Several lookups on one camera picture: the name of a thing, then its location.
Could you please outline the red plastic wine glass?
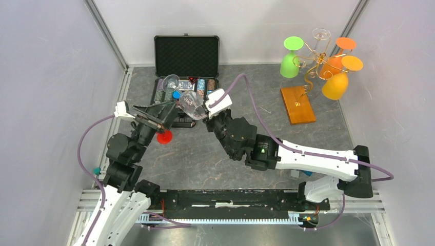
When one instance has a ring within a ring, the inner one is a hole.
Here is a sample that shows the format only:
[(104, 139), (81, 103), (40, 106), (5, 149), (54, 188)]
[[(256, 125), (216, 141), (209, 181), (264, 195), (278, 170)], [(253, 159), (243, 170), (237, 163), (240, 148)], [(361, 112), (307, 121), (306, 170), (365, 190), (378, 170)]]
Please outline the red plastic wine glass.
[(162, 145), (170, 143), (173, 139), (173, 134), (170, 130), (165, 130), (163, 133), (156, 134), (156, 140)]

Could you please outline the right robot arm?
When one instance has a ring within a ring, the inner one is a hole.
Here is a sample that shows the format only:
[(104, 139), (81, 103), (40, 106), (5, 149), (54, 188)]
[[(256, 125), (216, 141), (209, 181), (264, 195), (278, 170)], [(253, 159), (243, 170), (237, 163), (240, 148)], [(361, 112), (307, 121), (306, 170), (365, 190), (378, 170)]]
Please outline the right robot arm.
[(230, 159), (243, 159), (254, 170), (293, 169), (324, 174), (320, 179), (299, 184), (296, 202), (302, 209), (342, 194), (353, 198), (373, 197), (371, 170), (356, 163), (368, 160), (367, 147), (335, 151), (296, 145), (259, 134), (257, 127), (245, 118), (232, 118), (229, 109), (203, 122)]

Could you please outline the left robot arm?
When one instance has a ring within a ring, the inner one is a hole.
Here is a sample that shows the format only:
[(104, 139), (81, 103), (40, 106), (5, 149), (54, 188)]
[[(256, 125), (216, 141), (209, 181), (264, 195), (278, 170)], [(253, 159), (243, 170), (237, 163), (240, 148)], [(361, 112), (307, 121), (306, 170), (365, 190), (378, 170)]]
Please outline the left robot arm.
[(120, 245), (139, 216), (161, 203), (160, 187), (142, 180), (138, 166), (155, 134), (170, 130), (178, 114), (176, 102), (134, 106), (130, 114), (125, 101), (117, 102), (110, 118), (129, 121), (130, 136), (117, 133), (107, 142), (109, 160), (103, 181), (96, 180), (101, 194), (89, 222), (75, 245)]

